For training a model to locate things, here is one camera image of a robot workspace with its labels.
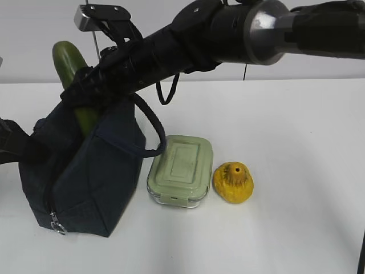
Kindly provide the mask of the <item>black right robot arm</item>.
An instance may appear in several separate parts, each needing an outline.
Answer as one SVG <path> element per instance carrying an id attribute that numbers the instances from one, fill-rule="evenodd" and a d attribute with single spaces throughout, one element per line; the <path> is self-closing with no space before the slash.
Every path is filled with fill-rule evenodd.
<path id="1" fill-rule="evenodd" d="M 115 43 L 95 67 L 77 73 L 61 94 L 70 107 L 104 107 L 172 78 L 223 63 L 270 66 L 285 54 L 364 58 L 364 2 L 330 1 L 287 8 L 281 1 L 193 1 L 173 21 L 144 37 L 130 13 L 115 5 L 80 5 L 81 31 Z"/>

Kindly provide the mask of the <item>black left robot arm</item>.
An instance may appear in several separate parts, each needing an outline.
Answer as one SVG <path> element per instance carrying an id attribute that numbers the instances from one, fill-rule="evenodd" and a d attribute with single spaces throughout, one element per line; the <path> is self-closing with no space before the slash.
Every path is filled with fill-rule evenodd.
<path id="1" fill-rule="evenodd" d="M 43 139 L 42 127 L 36 123 L 28 134 L 14 120 L 1 119 L 1 164 L 43 164 L 54 157 L 51 145 Z"/>

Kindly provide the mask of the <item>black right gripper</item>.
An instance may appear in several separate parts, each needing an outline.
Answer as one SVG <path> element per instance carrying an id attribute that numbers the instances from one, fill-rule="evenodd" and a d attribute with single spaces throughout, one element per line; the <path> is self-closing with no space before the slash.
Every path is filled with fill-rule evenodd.
<path id="1" fill-rule="evenodd" d="M 101 107 L 117 97 L 117 77 L 120 65 L 128 59 L 132 48 L 142 41 L 140 31 L 131 21 L 94 21 L 94 26 L 116 43 L 105 49 L 99 64 L 81 68 L 71 85 L 60 95 L 62 102 L 71 108 Z"/>

